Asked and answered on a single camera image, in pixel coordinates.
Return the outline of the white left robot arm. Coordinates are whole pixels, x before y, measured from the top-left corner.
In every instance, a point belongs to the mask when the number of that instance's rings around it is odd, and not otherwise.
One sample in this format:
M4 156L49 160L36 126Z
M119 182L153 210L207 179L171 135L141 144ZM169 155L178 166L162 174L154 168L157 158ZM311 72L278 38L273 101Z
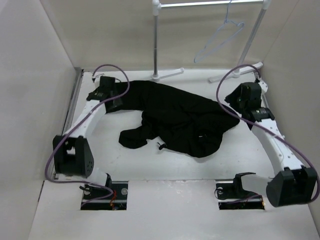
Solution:
M112 195L111 176L95 166L94 157L88 142L93 130L107 110L122 104L116 89L117 79L100 76L96 89L86 99L85 107L75 123L63 134L53 138L54 168L59 175L72 177L75 181L96 185L95 193L100 199Z

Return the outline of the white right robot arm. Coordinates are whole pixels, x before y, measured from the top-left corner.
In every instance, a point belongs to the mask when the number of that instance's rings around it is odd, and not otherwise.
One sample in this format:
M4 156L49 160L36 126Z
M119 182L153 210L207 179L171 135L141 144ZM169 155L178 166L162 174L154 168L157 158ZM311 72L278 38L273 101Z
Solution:
M225 101L247 123L271 162L274 177L267 178L252 172L238 173L232 192L238 198L249 192L267 197L273 207L308 204L312 200L318 174L295 156L294 149L285 143L272 112L262 107L263 82L241 83Z

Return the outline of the black trousers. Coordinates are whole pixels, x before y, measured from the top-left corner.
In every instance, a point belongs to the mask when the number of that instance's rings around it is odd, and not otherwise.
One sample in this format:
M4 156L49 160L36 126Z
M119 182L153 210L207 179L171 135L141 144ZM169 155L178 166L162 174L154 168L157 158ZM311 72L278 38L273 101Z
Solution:
M148 140L161 138L159 150L168 149L204 158L215 153L228 130L239 119L226 113L211 99L151 81L115 84L123 105L120 111L141 111L141 125L123 130L118 142L125 148L138 149Z

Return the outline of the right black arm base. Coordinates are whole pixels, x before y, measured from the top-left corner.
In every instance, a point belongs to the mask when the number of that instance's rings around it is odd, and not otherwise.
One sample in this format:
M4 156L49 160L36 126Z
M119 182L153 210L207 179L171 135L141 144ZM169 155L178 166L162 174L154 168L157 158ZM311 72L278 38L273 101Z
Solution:
M232 181L217 181L214 196L219 210L265 210L261 195L243 189L236 189Z

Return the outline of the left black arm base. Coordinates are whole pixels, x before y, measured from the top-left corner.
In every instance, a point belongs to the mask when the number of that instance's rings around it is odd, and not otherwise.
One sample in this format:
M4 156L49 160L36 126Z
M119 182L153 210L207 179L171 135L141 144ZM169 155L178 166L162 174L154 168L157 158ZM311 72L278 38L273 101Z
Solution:
M128 181L114 181L111 185L112 193L88 184L79 188L83 191L80 204L82 211L125 211L127 209Z

